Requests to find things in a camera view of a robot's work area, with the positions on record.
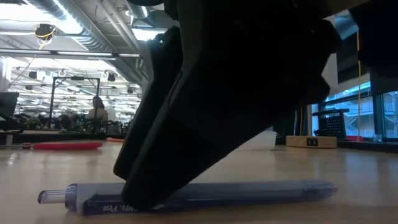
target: pen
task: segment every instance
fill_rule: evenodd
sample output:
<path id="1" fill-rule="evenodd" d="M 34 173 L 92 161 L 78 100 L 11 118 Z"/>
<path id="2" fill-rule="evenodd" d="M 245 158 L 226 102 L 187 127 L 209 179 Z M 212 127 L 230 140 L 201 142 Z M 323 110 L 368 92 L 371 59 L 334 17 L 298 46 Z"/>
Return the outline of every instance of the pen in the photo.
<path id="1" fill-rule="evenodd" d="M 44 190 L 40 204 L 64 203 L 79 215 L 137 213 L 123 203 L 124 183 L 71 184 L 66 190 Z M 269 203 L 311 202 L 333 196 L 337 188 L 322 180 L 274 182 L 191 183 L 149 212 L 178 212 L 194 208 Z"/>

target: glass window pane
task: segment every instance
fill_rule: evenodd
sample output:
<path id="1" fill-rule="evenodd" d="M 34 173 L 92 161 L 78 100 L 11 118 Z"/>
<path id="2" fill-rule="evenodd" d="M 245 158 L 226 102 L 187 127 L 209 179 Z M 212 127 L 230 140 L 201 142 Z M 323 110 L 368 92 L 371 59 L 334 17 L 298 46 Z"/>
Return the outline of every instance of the glass window pane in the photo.
<path id="1" fill-rule="evenodd" d="M 358 135 L 358 100 L 351 100 L 334 105 L 327 105 L 326 110 L 349 109 L 344 113 L 344 122 L 347 136 Z M 374 116 L 373 99 L 365 97 L 361 99 L 361 131 L 359 135 L 366 138 L 372 138 L 374 135 Z"/>
<path id="2" fill-rule="evenodd" d="M 348 90 L 342 91 L 341 93 L 337 93 L 335 95 L 328 96 L 328 98 L 325 101 L 327 102 L 327 101 L 331 101 L 331 100 L 337 100 L 340 98 L 344 98 L 347 96 L 358 95 L 358 91 L 359 91 L 359 86 L 352 87 Z M 371 82 L 363 83 L 361 85 L 361 93 L 366 93 L 369 91 L 371 91 Z"/>
<path id="3" fill-rule="evenodd" d="M 384 102 L 384 129 L 387 138 L 398 138 L 397 127 L 397 97 L 398 92 L 393 91 L 383 95 Z"/>

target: wooden table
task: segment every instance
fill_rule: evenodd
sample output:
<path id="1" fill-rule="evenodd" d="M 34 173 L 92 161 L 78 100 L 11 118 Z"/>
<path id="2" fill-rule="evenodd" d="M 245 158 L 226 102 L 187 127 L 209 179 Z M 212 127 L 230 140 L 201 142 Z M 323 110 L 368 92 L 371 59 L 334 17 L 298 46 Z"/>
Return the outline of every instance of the wooden table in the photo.
<path id="1" fill-rule="evenodd" d="M 67 213 L 62 204 L 37 203 L 43 189 L 64 189 L 74 182 L 120 182 L 112 173 L 120 147 L 106 143 L 99 152 L 0 150 L 0 223 L 384 224 L 398 220 L 398 155 L 344 149 L 235 151 L 195 180 L 323 179 L 335 183 L 337 195 L 322 202 L 99 217 Z"/>

